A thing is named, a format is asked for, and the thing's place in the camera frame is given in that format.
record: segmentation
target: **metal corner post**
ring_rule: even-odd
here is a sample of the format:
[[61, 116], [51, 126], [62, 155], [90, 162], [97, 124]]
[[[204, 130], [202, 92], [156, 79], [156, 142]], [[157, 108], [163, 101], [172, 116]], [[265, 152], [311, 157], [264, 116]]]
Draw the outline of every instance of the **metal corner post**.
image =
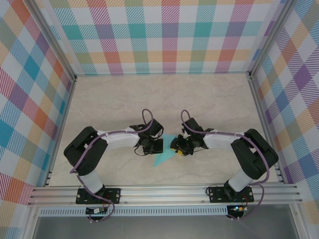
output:
[[[253, 79], [251, 78], [251, 75], [249, 73], [247, 73], [246, 76], [247, 76], [248, 84], [249, 84], [249, 87], [250, 87], [250, 90], [251, 90], [251, 93], [252, 93], [256, 108], [257, 108], [260, 122], [261, 122], [261, 125], [263, 128], [263, 131], [265, 133], [266, 140], [274, 148], [274, 146], [275, 146], [274, 140], [271, 137], [269, 124], [267, 122], [267, 117], [265, 115], [265, 112], [263, 111], [263, 108], [262, 108], [262, 105], [260, 102], [260, 96], [258, 94], [256, 84], [253, 81]], [[288, 180], [287, 180], [287, 177], [283, 171], [282, 165], [280, 164], [280, 162], [278, 162], [277, 165], [279, 167], [279, 171], [281, 172], [281, 177], [282, 177], [283, 182], [285, 183], [285, 185], [289, 185], [287, 183]], [[310, 239], [310, 236], [309, 236], [309, 233], [308, 233], [307, 227], [306, 227], [306, 222], [305, 222], [305, 219], [303, 217], [303, 215], [305, 214], [305, 210], [304, 210], [303, 206], [300, 204], [294, 204], [294, 203], [289, 204], [289, 206], [290, 206], [292, 217], [293, 217], [293, 220], [295, 222], [297, 233], [298, 233], [299, 237], [302, 239]]]
[[73, 71], [69, 61], [67, 60], [63, 50], [61, 49], [57, 39], [55, 38], [53, 32], [51, 31], [50, 26], [46, 22], [44, 16], [41, 13], [38, 5], [34, 2], [34, 0], [24, 0], [24, 4], [29, 9], [32, 17], [38, 24], [42, 34], [44, 35], [45, 39], [51, 46], [52, 50], [54, 51], [57, 59], [60, 61], [61, 65], [63, 66], [64, 70], [68, 74], [69, 78], [75, 81], [76, 73]]
[[69, 99], [68, 99], [68, 102], [67, 102], [67, 105], [66, 105], [66, 108], [65, 108], [65, 112], [64, 112], [64, 115], [63, 115], [63, 119], [62, 119], [62, 122], [61, 122], [60, 129], [59, 129], [58, 134], [57, 134], [54, 150], [53, 150], [50, 162], [49, 162], [49, 167], [46, 169], [45, 174], [44, 174], [45, 177], [42, 179], [42, 182], [41, 182], [41, 184], [43, 186], [46, 185], [46, 181], [48, 179], [48, 175], [49, 175], [50, 171], [53, 170], [53, 167], [54, 167], [54, 163], [55, 163], [55, 159], [56, 159], [56, 156], [57, 156], [57, 153], [58, 153], [58, 150], [59, 150], [59, 146], [60, 146], [60, 142], [61, 142], [61, 139], [62, 139], [62, 135], [63, 135], [63, 131], [64, 131], [66, 119], [67, 119], [67, 115], [69, 113], [69, 109], [70, 109], [70, 106], [71, 106], [71, 101], [72, 101], [72, 98], [73, 98], [75, 86], [76, 86], [76, 81], [72, 82], [70, 96], [69, 96]]
[[267, 54], [269, 53], [271, 47], [273, 46], [274, 42], [276, 41], [277, 37], [279, 36], [281, 30], [284, 27], [284, 24], [289, 17], [290, 13], [294, 9], [296, 3], [298, 0], [286, 0], [285, 5], [280, 12], [277, 21], [275, 22], [272, 30], [269, 33], [269, 36], [265, 42], [265, 45], [261, 49], [256, 62], [251, 70], [251, 76], [254, 77], [256, 72], [259, 70], [259, 68], [262, 66], [264, 60], [266, 59]]

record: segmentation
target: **vented metal panel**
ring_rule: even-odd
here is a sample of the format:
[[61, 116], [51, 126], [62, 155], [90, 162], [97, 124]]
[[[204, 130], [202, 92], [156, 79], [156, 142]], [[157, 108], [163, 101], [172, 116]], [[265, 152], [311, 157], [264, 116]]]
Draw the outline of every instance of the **vented metal panel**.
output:
[[[226, 215], [227, 206], [181, 206], [181, 207], [116, 207], [114, 216], [207, 216]], [[83, 217], [85, 207], [46, 207], [40, 217]]]

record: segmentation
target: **robotic arm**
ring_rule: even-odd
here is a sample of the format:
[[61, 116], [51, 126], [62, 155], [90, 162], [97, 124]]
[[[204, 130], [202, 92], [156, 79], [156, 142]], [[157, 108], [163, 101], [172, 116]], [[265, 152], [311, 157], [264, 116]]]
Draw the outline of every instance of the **robotic arm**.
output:
[[[95, 169], [103, 153], [115, 148], [141, 146], [145, 155], [162, 153], [163, 139], [160, 136], [163, 133], [163, 127], [153, 118], [152, 113], [151, 116], [150, 122], [146, 123], [143, 116], [144, 124], [133, 125], [125, 130], [105, 132], [95, 130], [91, 126], [86, 127], [64, 150], [65, 157], [73, 166], [70, 173], [76, 173], [87, 193], [98, 199], [95, 203], [88, 204], [101, 204], [102, 200], [102, 202], [109, 202], [113, 205], [112, 212], [103, 219], [108, 218], [114, 212], [115, 201], [106, 199], [110, 191], [104, 187]], [[184, 135], [179, 135], [170, 145], [176, 153], [183, 156], [193, 155], [194, 149], [198, 147], [203, 149], [224, 148], [234, 151], [241, 169], [225, 182], [222, 190], [221, 187], [217, 189], [219, 196], [227, 198], [227, 202], [236, 202], [238, 197], [244, 195], [244, 191], [247, 192], [245, 189], [249, 188], [248, 185], [253, 180], [259, 179], [268, 171], [268, 167], [272, 167], [278, 161], [275, 151], [255, 129], [250, 129], [242, 134], [232, 134], [218, 132], [212, 128], [203, 130], [194, 118], [187, 121], [182, 118], [182, 122]]]
[[147, 124], [133, 125], [114, 132], [96, 131], [89, 126], [65, 148], [64, 156], [74, 167], [70, 173], [76, 171], [87, 189], [103, 195], [104, 185], [95, 170], [103, 153], [120, 147], [139, 146], [143, 148], [144, 154], [162, 153], [163, 139], [157, 136], [160, 132], [163, 132], [163, 127], [155, 119]]
[[219, 133], [212, 128], [203, 130], [194, 118], [185, 121], [182, 126], [184, 135], [179, 135], [170, 145], [171, 149], [180, 155], [193, 155], [197, 147], [223, 148], [234, 151], [241, 169], [224, 184], [224, 192], [222, 192], [230, 201], [241, 195], [253, 180], [259, 179], [266, 172], [265, 163], [259, 153], [253, 151], [251, 143], [240, 135], [250, 139], [259, 148], [269, 168], [278, 162], [276, 152], [255, 129], [239, 134]]

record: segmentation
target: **plaid wall panel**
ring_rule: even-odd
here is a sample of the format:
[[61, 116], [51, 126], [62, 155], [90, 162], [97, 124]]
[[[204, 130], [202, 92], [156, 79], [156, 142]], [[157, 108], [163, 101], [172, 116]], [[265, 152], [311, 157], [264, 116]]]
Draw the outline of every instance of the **plaid wall panel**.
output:
[[290, 183], [297, 183], [308, 229], [319, 235], [319, 1], [299, 0], [256, 84]]
[[275, 14], [271, 18], [271, 21], [270, 21], [270, 23], [269, 23], [269, 25], [267, 27], [267, 30], [265, 31], [265, 33], [264, 33], [264, 35], [262, 37], [262, 40], [260, 41], [260, 43], [258, 45], [258, 48], [257, 48], [257, 50], [256, 50], [256, 52], [254, 54], [254, 57], [253, 57], [250, 65], [248, 67], [248, 71], [252, 70], [252, 68], [253, 68], [253, 66], [254, 66], [254, 64], [256, 62], [256, 59], [259, 56], [259, 53], [260, 53], [261, 49], [264, 47], [264, 45], [265, 45], [265, 43], [266, 43], [266, 41], [268, 39], [268, 35], [269, 35], [270, 31], [273, 29], [273, 26], [275, 25], [275, 22], [278, 19], [278, 17], [280, 15], [280, 13], [281, 13], [286, 1], [287, 0], [280, 0], [280, 3], [279, 3], [279, 5], [278, 5], [278, 7], [277, 7], [277, 9], [275, 11]]
[[71, 80], [22, 0], [0, 1], [0, 238], [14, 239], [55, 146]]
[[246, 72], [280, 2], [38, 1], [71, 64], [87, 75]]

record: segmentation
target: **black bracket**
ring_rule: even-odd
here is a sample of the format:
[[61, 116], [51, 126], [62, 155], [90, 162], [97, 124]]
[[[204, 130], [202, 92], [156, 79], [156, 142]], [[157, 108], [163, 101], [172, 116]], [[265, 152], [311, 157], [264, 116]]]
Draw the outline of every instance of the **black bracket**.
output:
[[229, 199], [224, 192], [224, 187], [209, 187], [207, 189], [210, 203], [252, 203], [254, 195], [251, 187], [245, 187], [239, 195]]
[[[121, 189], [120, 188], [105, 188], [104, 193], [101, 197], [112, 201], [114, 204], [119, 204], [120, 198], [121, 198]], [[103, 204], [103, 200], [92, 196], [84, 188], [79, 188], [75, 203], [76, 204]]]

